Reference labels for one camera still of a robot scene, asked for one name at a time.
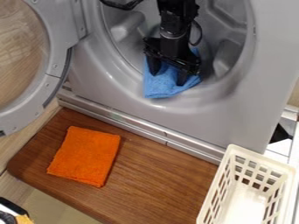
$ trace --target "wooden board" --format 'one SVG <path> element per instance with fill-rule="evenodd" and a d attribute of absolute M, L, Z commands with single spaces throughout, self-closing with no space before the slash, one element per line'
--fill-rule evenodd
<path fill-rule="evenodd" d="M 45 174 L 71 125 L 122 137 L 104 187 Z M 8 171 L 27 184 L 98 221 L 118 224 L 194 224 L 216 170 L 214 164 L 67 108 L 8 164 Z"/>

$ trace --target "cable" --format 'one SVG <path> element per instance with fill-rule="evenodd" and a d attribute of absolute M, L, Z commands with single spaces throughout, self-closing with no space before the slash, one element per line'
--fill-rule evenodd
<path fill-rule="evenodd" d="M 100 0 L 101 3 L 105 4 L 106 6 L 110 6 L 119 10 L 123 11 L 131 11 L 133 10 L 140 2 L 143 0 L 132 0 L 128 3 L 115 3 L 113 1 L 108 1 L 108 0 Z"/>
<path fill-rule="evenodd" d="M 197 46 L 199 45 L 199 43 L 201 42 L 201 40 L 203 39 L 203 28 L 201 27 L 201 25 L 196 22 L 195 20 L 192 21 L 192 23 L 195 25 L 195 27 L 199 30 L 200 32 L 200 36 L 198 37 L 198 40 L 195 42 L 195 43 L 192 43 L 191 41 L 189 41 L 189 43 L 192 45 L 192 46 Z"/>

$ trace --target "orange cloth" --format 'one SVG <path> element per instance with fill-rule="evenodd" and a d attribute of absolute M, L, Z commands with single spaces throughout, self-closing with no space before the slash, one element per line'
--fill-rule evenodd
<path fill-rule="evenodd" d="M 70 127 L 47 173 L 101 187 L 120 141 L 121 137 L 117 135 Z"/>

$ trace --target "blue cloth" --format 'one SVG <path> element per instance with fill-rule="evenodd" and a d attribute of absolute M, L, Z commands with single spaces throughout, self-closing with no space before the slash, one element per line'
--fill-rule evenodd
<path fill-rule="evenodd" d="M 198 49 L 192 49 L 198 55 Z M 147 60 L 143 66 L 143 96 L 145 98 L 170 98 L 174 95 L 192 88 L 201 82 L 199 75 L 189 76 L 187 82 L 177 86 L 177 72 L 174 66 L 162 63 L 160 71 L 156 76 L 150 73 Z"/>

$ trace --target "white plastic basket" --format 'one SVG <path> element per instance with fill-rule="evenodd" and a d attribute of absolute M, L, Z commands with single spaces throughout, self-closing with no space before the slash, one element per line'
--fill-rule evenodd
<path fill-rule="evenodd" d="M 287 224 L 294 168 L 229 145 L 198 224 Z"/>

